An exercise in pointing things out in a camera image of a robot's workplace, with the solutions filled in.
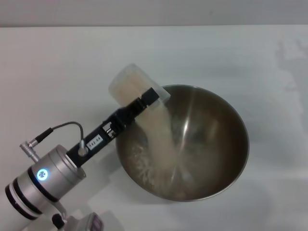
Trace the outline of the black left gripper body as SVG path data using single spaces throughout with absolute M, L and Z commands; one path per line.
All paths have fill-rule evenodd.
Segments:
M 84 156 L 78 153 L 79 144 L 71 148 L 66 153 L 67 156 L 77 168 L 81 167 L 125 129 L 126 124 L 124 121 L 124 118 L 120 115 L 109 116 L 84 138 L 85 148 L 87 150 Z

